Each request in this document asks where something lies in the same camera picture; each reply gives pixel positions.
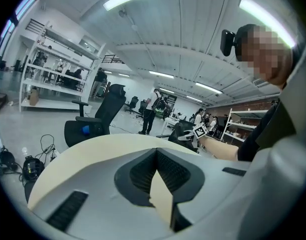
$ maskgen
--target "gray floor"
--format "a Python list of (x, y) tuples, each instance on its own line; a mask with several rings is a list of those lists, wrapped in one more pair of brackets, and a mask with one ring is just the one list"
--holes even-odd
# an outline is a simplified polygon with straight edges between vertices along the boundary
[[(12, 73), (4, 74), (5, 78), (0, 74), (0, 90), (8, 93), (9, 101), (13, 100), (14, 105), (5, 105), (0, 110), (0, 138), (5, 147), (14, 155), (17, 163), (22, 165), (25, 156), (41, 153), (40, 138), (42, 135), (50, 134), (54, 136), (54, 144), (56, 149), (61, 153), (68, 146), (64, 139), (64, 124), (67, 120), (74, 120), (78, 115), (77, 111), (59, 110), (59, 109), (41, 109), (41, 108), (25, 108), (20, 113), (18, 110), (18, 80), (19, 74), (15, 72), (15, 77)], [(90, 105), (93, 106), (90, 117), (93, 117), (101, 104), (101, 99), (90, 99)], [(124, 108), (116, 115), (110, 127), (111, 134), (132, 133), (136, 134), (142, 129), (143, 120), (136, 118), (137, 114), (125, 112)], [(160, 134), (163, 120), (155, 118), (152, 136)], [(169, 128), (164, 131), (164, 134), (170, 134), (172, 130)], [(46, 136), (42, 140), (43, 148), (52, 144), (52, 139)], [(200, 149), (202, 156), (210, 157), (210, 155)], [(46, 166), (49, 163), (49, 158), (46, 159)], [(18, 175), (3, 175), (1, 181), (5, 189), (19, 202), (26, 204), (24, 189), (21, 182), (18, 180)]]

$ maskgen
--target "metal shelving unit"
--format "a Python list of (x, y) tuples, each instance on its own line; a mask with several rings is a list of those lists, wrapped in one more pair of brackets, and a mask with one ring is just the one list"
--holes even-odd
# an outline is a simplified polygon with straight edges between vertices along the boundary
[(234, 136), (228, 132), (226, 132), (227, 127), (229, 126), (236, 126), (238, 128), (244, 129), (244, 130), (248, 130), (248, 131), (252, 131), (253, 129), (256, 128), (256, 126), (254, 125), (248, 125), (248, 124), (243, 124), (243, 123), (239, 123), (239, 122), (230, 122), (231, 119), (231, 114), (235, 114), (238, 115), (240, 118), (246, 118), (246, 119), (262, 119), (263, 116), (266, 114), (268, 110), (246, 110), (246, 111), (233, 111), (233, 109), (231, 108), (229, 116), (228, 116), (228, 120), (224, 129), (224, 133), (221, 137), (221, 141), (224, 138), (224, 135), (230, 136), (234, 139), (237, 139), (241, 142), (244, 142), (245, 140), (242, 138), (239, 138), (237, 136)]
[[(80, 100), (82, 102), (88, 102), (88, 97), (97, 73), (98, 68), (100, 67), (101, 64), (101, 60), (100, 57), (103, 56), (105, 54), (105, 44), (102, 45), (100, 51), (98, 52), (98, 55), (95, 55), (93, 53), (91, 53), (90, 51), (86, 50), (84, 47), (80, 46), (79, 44), (74, 43), (73, 41), (71, 41), (70, 39), (64, 37), (63, 35), (61, 35), (60, 33), (56, 32), (55, 30), (49, 28), (47, 26), (48, 24), (46, 24), (40, 31), (39, 31), (39, 36), (36, 38), (29, 54), (26, 60), (26, 63), (24, 65), (24, 69), (23, 69), (23, 73), (22, 73), (22, 78), (21, 78), (21, 84), (20, 84), (20, 90), (19, 90), (19, 111), (21, 112), (21, 107), (32, 107), (32, 108), (50, 108), (50, 109), (68, 109), (68, 110), (78, 110), (78, 105), (77, 104), (73, 104), (71, 102), (67, 102), (67, 101), (58, 101), (58, 100), (51, 100), (51, 99), (39, 99), (37, 104), (34, 106), (31, 106), (29, 104), (29, 100), (24, 97), (22, 98), (22, 92), (23, 92), (23, 86), (24, 85), (30, 85), (30, 86), (34, 86), (34, 87), (38, 87), (38, 88), (44, 88), (44, 89), (48, 89), (48, 90), (52, 90), (52, 91), (56, 91), (56, 92), (61, 92), (61, 93), (66, 93), (66, 94), (71, 94), (71, 95), (75, 95), (75, 96), (79, 96)], [(87, 58), (93, 60), (92, 66), (85, 66), (82, 63), (80, 63), (79, 61), (75, 60), (74, 58), (72, 58), (71, 56), (64, 54), (62, 52), (58, 52), (56, 50), (53, 49), (49, 49), (47, 46), (43, 46), (41, 44), (38, 43), (38, 40), (41, 39), (42, 34), (45, 34), (46, 37), (49, 37), (53, 40), (55, 40), (58, 43), (63, 44), (64, 46), (68, 47), (69, 49), (71, 49), (71, 51), (76, 51), (76, 53), (86, 56)], [(68, 63), (70, 63), (71, 65), (75, 65), (78, 66), (79, 68), (82, 68), (84, 70), (88, 71), (88, 75), (86, 80), (82, 80), (79, 78), (74, 78), (70, 75), (66, 75), (64, 73), (61, 72), (57, 72), (54, 70), (51, 70), (49, 68), (43, 68), (41, 66), (37, 66), (37, 65), (33, 65), (32, 63), (28, 63), (28, 60), (33, 61), (34, 59), (34, 54), (36, 54), (37, 51), (42, 51), (46, 54), (58, 57), (60, 59), (62, 59), (63, 61), (66, 61)], [(73, 79), (76, 80), (78, 82), (80, 82), (80, 88), (79, 90), (73, 90), (70, 88), (66, 88), (64, 86), (58, 86), (56, 84), (53, 83), (45, 83), (42, 82), (41, 79), (32, 79), (29, 77), (25, 77), (26, 74), (26, 70), (27, 67), (30, 68), (34, 68), (37, 70), (41, 70), (42, 72), (46, 71), (48, 73), (52, 73), (54, 74), (56, 77), (65, 77), (65, 78), (69, 78), (69, 79)], [(87, 112), (89, 112), (91, 109), (91, 106), (87, 107)]]

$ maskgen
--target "shelf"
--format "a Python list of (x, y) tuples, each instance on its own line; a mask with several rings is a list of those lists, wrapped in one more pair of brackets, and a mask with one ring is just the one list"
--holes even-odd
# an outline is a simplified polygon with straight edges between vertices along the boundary
[(238, 137), (236, 137), (236, 136), (234, 136), (234, 135), (232, 135), (232, 134), (229, 134), (229, 133), (227, 133), (227, 132), (224, 132), (224, 134), (226, 134), (226, 135), (228, 135), (228, 136), (230, 136), (230, 137), (232, 137), (232, 138), (234, 138), (234, 139), (237, 139), (237, 140), (239, 140), (239, 141), (241, 141), (241, 142), (244, 142), (244, 141), (245, 141), (244, 139), (238, 138)]
[(63, 36), (59, 32), (57, 32), (57, 31), (55, 31), (51, 28), (48, 28), (48, 27), (46, 27), (45, 30), (46, 30), (46, 35), (48, 37), (55, 39), (56, 41), (72, 48), (73, 50), (76, 50), (77, 52), (79, 52), (80, 54), (90, 58), (91, 60), (99, 60), (99, 57), (97, 57), (95, 54), (91, 53), (90, 51), (85, 49), (83, 46), (80, 46), (79, 44), (74, 43), (73, 41), (66, 38), (65, 36)]
[(242, 124), (242, 123), (237, 123), (237, 122), (228, 122), (229, 125), (234, 125), (237, 126), (240, 129), (245, 129), (245, 130), (250, 130), (255, 129), (256, 126), (254, 125), (247, 125), (247, 124)]
[(246, 110), (246, 111), (231, 111), (231, 114), (236, 114), (241, 118), (262, 119), (268, 110)]
[(63, 73), (60, 73), (60, 72), (57, 72), (57, 71), (54, 71), (54, 70), (51, 70), (51, 69), (48, 69), (48, 68), (43, 68), (41, 66), (36, 66), (36, 65), (31, 64), (31, 63), (28, 63), (27, 66), (31, 67), (31, 68), (47, 71), (47, 72), (50, 72), (52, 74), (56, 74), (56, 75), (59, 75), (59, 76), (62, 76), (62, 77), (74, 79), (74, 80), (77, 80), (77, 81), (82, 82), (82, 83), (86, 83), (85, 80), (82, 80), (82, 79), (79, 79), (79, 78), (74, 78), (74, 77), (72, 77), (70, 75), (66, 75), (66, 74), (63, 74)]
[(60, 57), (60, 58), (66, 60), (66, 61), (68, 61), (68, 62), (70, 62), (72, 64), (75, 64), (75, 65), (79, 66), (82, 69), (90, 70), (90, 71), (92, 70), (90, 67), (85, 66), (85, 65), (83, 65), (83, 64), (81, 64), (81, 63), (79, 63), (79, 62), (77, 62), (77, 61), (75, 61), (73, 59), (71, 59), (71, 57), (63, 55), (63, 54), (61, 54), (61, 53), (59, 53), (59, 52), (57, 52), (55, 50), (49, 49), (49, 48), (41, 46), (41, 45), (37, 45), (36, 48), (39, 49), (39, 50), (42, 50), (42, 51), (44, 51), (44, 52), (46, 52), (48, 54), (52, 54), (54, 56)]
[(46, 109), (63, 109), (63, 110), (79, 110), (78, 104), (74, 104), (68, 101), (59, 101), (59, 100), (51, 100), (51, 99), (39, 99), (35, 106), (31, 106), (29, 104), (29, 100), (25, 98), (22, 103), (22, 107), (30, 107), (30, 108), (46, 108)]
[(36, 87), (40, 87), (40, 88), (44, 88), (44, 89), (49, 89), (49, 90), (53, 90), (53, 91), (57, 91), (57, 92), (61, 92), (61, 93), (66, 93), (66, 94), (72, 94), (72, 95), (76, 95), (76, 96), (82, 96), (82, 92), (77, 91), (77, 90), (71, 90), (65, 87), (61, 87), (61, 86), (57, 86), (57, 85), (53, 85), (50, 83), (41, 83), (37, 80), (32, 80), (32, 79), (25, 79), (22, 84), (26, 84), (26, 85), (31, 85), (31, 86), (36, 86)]

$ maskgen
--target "ceiling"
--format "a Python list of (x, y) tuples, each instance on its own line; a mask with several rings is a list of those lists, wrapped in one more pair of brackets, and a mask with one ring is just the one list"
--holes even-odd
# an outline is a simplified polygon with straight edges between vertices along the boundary
[[(236, 32), (245, 24), (261, 24), (239, 9), (239, 0), (133, 0), (110, 11), (103, 7), (107, 0), (42, 1), (105, 41), (134, 75), (154, 79), (156, 85), (179, 97), (191, 96), (205, 106), (218, 106), (279, 93), (270, 84), (255, 86), (252, 70), (240, 66), (235, 52), (224, 57), (219, 49), (223, 29)], [(254, 1), (298, 38), (296, 15), (285, 0)], [(121, 17), (120, 10), (127, 15)], [(175, 78), (154, 76), (149, 70)], [(195, 82), (223, 93), (215, 94)]]

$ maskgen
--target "blue object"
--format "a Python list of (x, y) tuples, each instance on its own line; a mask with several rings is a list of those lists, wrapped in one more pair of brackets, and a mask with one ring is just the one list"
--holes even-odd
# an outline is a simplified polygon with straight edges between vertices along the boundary
[(84, 135), (89, 135), (89, 125), (82, 127), (82, 133)]

